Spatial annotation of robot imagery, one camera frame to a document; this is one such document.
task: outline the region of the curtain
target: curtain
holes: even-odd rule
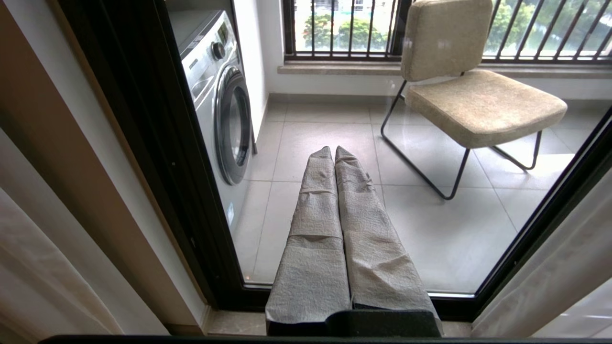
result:
[[[612,277],[612,170],[472,324],[473,337],[529,337]]]
[[[21,337],[168,334],[0,130],[0,322]]]

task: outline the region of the black door frame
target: black door frame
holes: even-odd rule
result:
[[[207,301],[263,311],[245,286],[163,0],[59,0]],[[434,296],[440,317],[473,321],[612,166],[608,110],[474,297]]]

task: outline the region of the legs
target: legs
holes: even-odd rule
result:
[[[393,112],[393,109],[395,108],[395,104],[397,104],[397,100],[399,98],[404,99],[403,95],[401,94],[401,92],[404,90],[404,87],[406,86],[406,81],[404,81],[401,84],[400,90],[397,92],[397,95],[395,96],[393,103],[391,104],[391,109],[389,109],[389,112],[387,113],[387,116],[385,116],[384,121],[382,122],[382,126],[381,126],[381,135],[382,138],[387,142],[387,144],[393,148],[393,150],[402,158],[402,160],[404,160],[404,162],[406,162],[416,173],[419,174],[419,176],[421,176],[421,178],[423,178],[423,180],[429,184],[429,186],[431,186],[433,188],[433,190],[444,200],[451,200],[453,197],[455,197],[455,194],[457,193],[457,188],[459,186],[459,182],[461,181],[461,175],[463,174],[463,170],[465,169],[465,165],[468,162],[468,157],[469,157],[469,152],[470,152],[470,148],[466,148],[465,149],[465,153],[463,154],[463,160],[461,161],[461,166],[459,167],[459,173],[457,174],[457,178],[455,180],[455,185],[453,186],[453,189],[450,193],[449,196],[446,196],[445,194],[442,193],[442,191],[440,191],[440,189],[437,188],[437,186],[434,185],[434,183],[429,180],[429,178],[427,178],[427,176],[421,172],[419,170],[418,167],[416,167],[416,165],[410,161],[410,159],[408,159],[408,157],[401,151],[401,149],[395,145],[395,143],[393,143],[393,141],[391,141],[391,139],[389,137],[387,137],[387,135],[385,135],[384,133],[384,128],[387,125],[387,122],[389,121],[389,118],[391,117],[391,113]],[[491,147],[492,150],[496,151],[498,154],[502,155],[504,158],[508,159],[510,162],[512,162],[513,164],[515,164],[516,166],[518,166],[519,168],[521,168],[522,170],[532,170],[535,165],[536,165],[536,160],[537,160],[537,156],[538,156],[538,152],[540,151],[540,140],[542,139],[542,131],[539,131],[537,133],[537,138],[535,139],[535,149],[534,149],[534,159],[533,162],[531,164],[530,167],[526,167],[524,166],[522,163],[518,162],[515,158],[513,158],[511,155],[509,155],[508,153],[504,152],[503,150],[499,149],[497,146],[493,146]]]
[[[393,148],[393,150],[408,164],[410,165],[410,167],[412,167],[412,169],[419,174],[419,176],[421,176],[421,178],[423,178],[423,180],[425,182],[427,182],[427,184],[429,184],[429,186],[431,186],[433,188],[433,190],[444,200],[451,200],[453,197],[455,197],[455,194],[457,193],[457,187],[459,186],[459,181],[461,180],[461,175],[463,174],[463,170],[465,169],[465,164],[468,162],[468,157],[469,157],[469,152],[470,149],[466,148],[465,153],[463,154],[463,160],[461,161],[461,166],[459,167],[459,173],[457,174],[457,179],[455,180],[455,185],[453,186],[453,190],[451,191],[449,196],[446,196],[445,194],[442,193],[442,191],[440,191],[440,189],[437,188],[437,186],[434,185],[434,183],[429,180],[429,178],[427,178],[427,176],[421,172],[421,170],[419,170],[418,167],[416,167],[416,165],[410,161],[410,159],[408,159],[408,157],[401,151],[400,148],[398,148],[395,143],[393,143],[393,141],[391,141],[390,138],[387,137],[387,135],[384,134],[384,128],[387,125],[387,121],[389,121],[389,117],[391,117],[391,113],[393,112],[393,109],[395,108],[395,104],[397,103],[397,100],[401,97],[403,99],[403,96],[401,95],[401,92],[404,90],[404,86],[406,86],[406,81],[404,81],[403,84],[401,84],[400,90],[397,92],[397,95],[395,96],[395,99],[393,100],[393,103],[391,104],[391,109],[389,109],[389,112],[387,113],[387,116],[384,118],[384,121],[382,122],[382,126],[381,126],[381,135],[382,138],[389,144],[389,146],[391,148]]]

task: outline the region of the chair backrest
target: chair backrest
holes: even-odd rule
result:
[[[482,61],[491,0],[420,0],[408,11],[401,72],[408,81],[465,72]]]

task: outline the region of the window sill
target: window sill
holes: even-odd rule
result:
[[[612,79],[607,65],[481,64],[509,78]],[[401,76],[399,62],[287,61],[278,74]]]

